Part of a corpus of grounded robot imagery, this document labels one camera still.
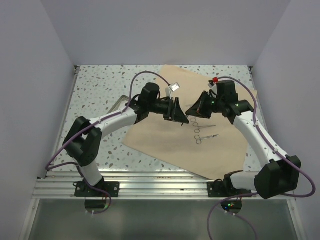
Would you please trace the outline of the small steel scissors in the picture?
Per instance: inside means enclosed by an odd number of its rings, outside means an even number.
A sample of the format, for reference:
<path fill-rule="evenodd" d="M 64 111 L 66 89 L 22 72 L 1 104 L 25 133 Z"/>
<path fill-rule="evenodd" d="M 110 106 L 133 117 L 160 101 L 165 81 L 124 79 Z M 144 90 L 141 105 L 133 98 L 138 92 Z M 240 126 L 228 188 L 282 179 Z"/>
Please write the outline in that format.
<path fill-rule="evenodd" d="M 195 139 L 195 142 L 196 142 L 197 145 L 201 145 L 204 140 L 213 139 L 213 138 L 216 138 L 218 136 L 219 136 L 219 134 L 208 135 L 208 136 L 195 135 L 194 139 Z"/>

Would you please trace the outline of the metal tray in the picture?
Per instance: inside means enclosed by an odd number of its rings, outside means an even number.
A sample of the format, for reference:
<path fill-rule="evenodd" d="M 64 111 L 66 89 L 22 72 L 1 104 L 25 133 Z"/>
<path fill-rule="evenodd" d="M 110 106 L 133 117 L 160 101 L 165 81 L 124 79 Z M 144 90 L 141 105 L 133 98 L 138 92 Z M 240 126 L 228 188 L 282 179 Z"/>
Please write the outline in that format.
<path fill-rule="evenodd" d="M 119 110 L 121 108 L 122 105 L 125 105 L 126 103 L 128 103 L 129 101 L 129 97 L 126 95 L 122 95 L 117 101 L 116 103 L 109 109 L 109 114 L 113 113 L 117 110 Z"/>

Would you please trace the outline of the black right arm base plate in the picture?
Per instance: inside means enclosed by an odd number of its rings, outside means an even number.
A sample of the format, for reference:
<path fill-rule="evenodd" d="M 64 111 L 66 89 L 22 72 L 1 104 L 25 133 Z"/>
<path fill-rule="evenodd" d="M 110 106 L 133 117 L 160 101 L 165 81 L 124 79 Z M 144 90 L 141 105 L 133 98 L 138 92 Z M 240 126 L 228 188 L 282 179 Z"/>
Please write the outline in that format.
<path fill-rule="evenodd" d="M 209 198 L 227 198 L 252 193 L 250 190 L 246 189 L 227 189 L 224 183 L 220 180 L 209 181 L 206 185 Z"/>

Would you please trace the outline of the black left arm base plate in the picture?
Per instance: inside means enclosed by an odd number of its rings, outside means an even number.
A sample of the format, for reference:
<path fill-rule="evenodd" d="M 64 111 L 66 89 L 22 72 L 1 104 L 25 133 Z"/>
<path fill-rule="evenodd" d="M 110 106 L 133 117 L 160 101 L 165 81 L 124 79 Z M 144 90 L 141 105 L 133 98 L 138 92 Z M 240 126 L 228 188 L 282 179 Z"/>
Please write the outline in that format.
<path fill-rule="evenodd" d="M 108 193 L 112 198 L 117 198 L 120 191 L 120 183 L 117 181 L 103 182 L 100 187 L 89 187 L 84 181 L 73 183 L 75 197 L 98 198 L 105 197 Z"/>

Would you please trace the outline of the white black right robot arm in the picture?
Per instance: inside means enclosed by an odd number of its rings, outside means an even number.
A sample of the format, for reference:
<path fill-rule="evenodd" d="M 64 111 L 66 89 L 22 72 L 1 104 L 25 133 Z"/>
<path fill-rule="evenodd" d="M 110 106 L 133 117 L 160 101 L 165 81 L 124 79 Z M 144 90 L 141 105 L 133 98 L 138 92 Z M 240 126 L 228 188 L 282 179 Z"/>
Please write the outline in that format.
<path fill-rule="evenodd" d="M 229 194 L 238 190 L 257 192 L 263 199 L 293 191 L 298 186 L 301 161 L 289 156 L 279 147 L 256 118 L 255 103 L 239 100 L 235 83 L 214 78 L 210 91 L 203 91 L 186 115 L 209 119 L 220 113 L 238 129 L 256 154 L 259 172 L 234 171 L 224 176 L 223 184 Z"/>

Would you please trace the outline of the steel hemostat forceps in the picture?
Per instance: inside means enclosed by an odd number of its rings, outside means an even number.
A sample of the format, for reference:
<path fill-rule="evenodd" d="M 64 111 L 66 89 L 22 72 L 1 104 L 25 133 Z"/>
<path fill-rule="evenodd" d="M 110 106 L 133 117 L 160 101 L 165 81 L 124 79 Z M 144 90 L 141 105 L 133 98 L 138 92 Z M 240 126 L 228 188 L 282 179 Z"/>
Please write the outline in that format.
<path fill-rule="evenodd" d="M 192 125 L 195 127 L 194 132 L 196 134 L 199 134 L 201 132 L 201 129 L 206 129 L 206 128 L 212 128 L 215 127 L 215 124 L 210 124 L 210 125 L 201 125 L 197 122 L 197 119 L 195 117 L 192 117 L 190 119 L 190 122 L 192 123 Z"/>

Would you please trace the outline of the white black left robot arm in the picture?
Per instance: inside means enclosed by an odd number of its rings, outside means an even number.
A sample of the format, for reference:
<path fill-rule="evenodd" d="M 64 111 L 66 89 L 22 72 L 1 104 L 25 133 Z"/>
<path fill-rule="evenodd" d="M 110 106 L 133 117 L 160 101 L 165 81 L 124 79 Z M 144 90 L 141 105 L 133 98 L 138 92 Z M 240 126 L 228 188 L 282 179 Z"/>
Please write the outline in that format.
<path fill-rule="evenodd" d="M 189 123 L 179 98 L 172 97 L 172 93 L 179 88 L 177 82 L 169 85 L 165 90 L 166 96 L 161 98 L 159 85 L 147 83 L 140 94 L 122 103 L 118 110 L 101 117 L 87 119 L 81 116 L 75 120 L 63 143 L 67 154 L 76 161 L 80 174 L 88 184 L 97 188 L 103 182 L 96 158 L 104 137 L 143 121 L 150 113 L 162 115 L 166 121 Z"/>

